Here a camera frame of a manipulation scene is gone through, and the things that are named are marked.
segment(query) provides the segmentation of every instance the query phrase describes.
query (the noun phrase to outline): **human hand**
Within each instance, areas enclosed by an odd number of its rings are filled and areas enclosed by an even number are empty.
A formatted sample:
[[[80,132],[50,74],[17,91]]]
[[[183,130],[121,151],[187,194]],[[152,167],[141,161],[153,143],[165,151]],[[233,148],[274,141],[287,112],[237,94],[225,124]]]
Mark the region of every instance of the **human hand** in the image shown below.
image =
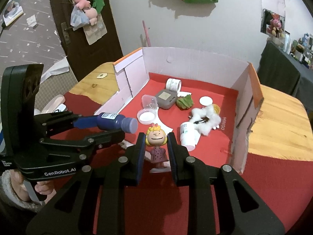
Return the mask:
[[[17,194],[17,196],[22,201],[29,202],[30,197],[29,197],[29,194],[27,192],[25,185],[23,184],[24,176],[21,174],[21,172],[18,170],[12,169],[12,170],[10,170],[10,177],[11,177],[12,187],[13,187],[15,193]],[[47,199],[45,200],[46,203],[56,193],[54,190],[54,184],[53,184],[52,180],[37,182],[37,185],[35,185],[35,190],[40,194],[48,195]]]

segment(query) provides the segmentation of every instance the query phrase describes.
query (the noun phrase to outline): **bottle label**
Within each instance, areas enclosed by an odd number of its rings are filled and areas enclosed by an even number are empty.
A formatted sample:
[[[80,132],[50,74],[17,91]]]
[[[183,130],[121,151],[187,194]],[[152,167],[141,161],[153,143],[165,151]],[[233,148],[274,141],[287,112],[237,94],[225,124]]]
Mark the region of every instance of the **bottle label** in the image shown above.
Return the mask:
[[[114,120],[118,114],[112,114],[112,113],[103,113],[102,118],[112,119]]]

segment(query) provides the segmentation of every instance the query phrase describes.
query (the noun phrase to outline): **door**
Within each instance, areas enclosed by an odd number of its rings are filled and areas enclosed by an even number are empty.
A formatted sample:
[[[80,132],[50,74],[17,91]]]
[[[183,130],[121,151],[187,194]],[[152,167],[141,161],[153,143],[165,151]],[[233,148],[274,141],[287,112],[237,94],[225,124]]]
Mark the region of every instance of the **door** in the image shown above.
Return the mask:
[[[67,45],[62,33],[61,23],[66,22],[66,25],[70,27],[73,5],[69,0],[50,0],[54,22],[62,47],[78,81],[82,80],[99,65],[105,62],[115,62],[123,56],[109,0],[104,0],[104,3],[105,6],[101,11],[101,15],[108,31],[107,34],[92,45],[89,45],[82,28],[76,31],[69,29],[67,32],[70,43]]]

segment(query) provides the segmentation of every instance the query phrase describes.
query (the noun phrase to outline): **yellow hair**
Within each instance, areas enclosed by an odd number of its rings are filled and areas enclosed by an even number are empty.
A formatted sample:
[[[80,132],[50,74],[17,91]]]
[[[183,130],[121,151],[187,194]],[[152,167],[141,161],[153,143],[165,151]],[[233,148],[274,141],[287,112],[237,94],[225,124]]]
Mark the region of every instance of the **yellow hair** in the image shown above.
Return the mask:
[[[148,128],[147,133],[146,133],[146,145],[147,145],[148,147],[151,146],[150,143],[148,142],[148,135],[149,135],[150,132],[153,132],[153,131],[162,131],[162,132],[164,133],[164,135],[165,135],[165,140],[164,140],[164,142],[162,143],[161,146],[165,145],[166,142],[167,142],[167,136],[166,136],[165,131],[163,131],[163,130],[161,129],[161,126],[159,126],[158,124],[156,124],[155,126],[152,126],[152,127],[149,127],[149,128]]]

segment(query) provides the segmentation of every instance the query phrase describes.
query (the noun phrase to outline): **pink dress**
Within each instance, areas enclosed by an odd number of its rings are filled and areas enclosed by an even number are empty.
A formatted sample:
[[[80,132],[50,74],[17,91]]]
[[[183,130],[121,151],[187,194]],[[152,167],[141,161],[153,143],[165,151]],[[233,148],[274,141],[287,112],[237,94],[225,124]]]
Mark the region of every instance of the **pink dress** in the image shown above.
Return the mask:
[[[168,161],[168,158],[167,158],[166,152],[165,152],[165,148],[154,147],[150,151],[150,153],[151,153],[151,162],[153,164]]]

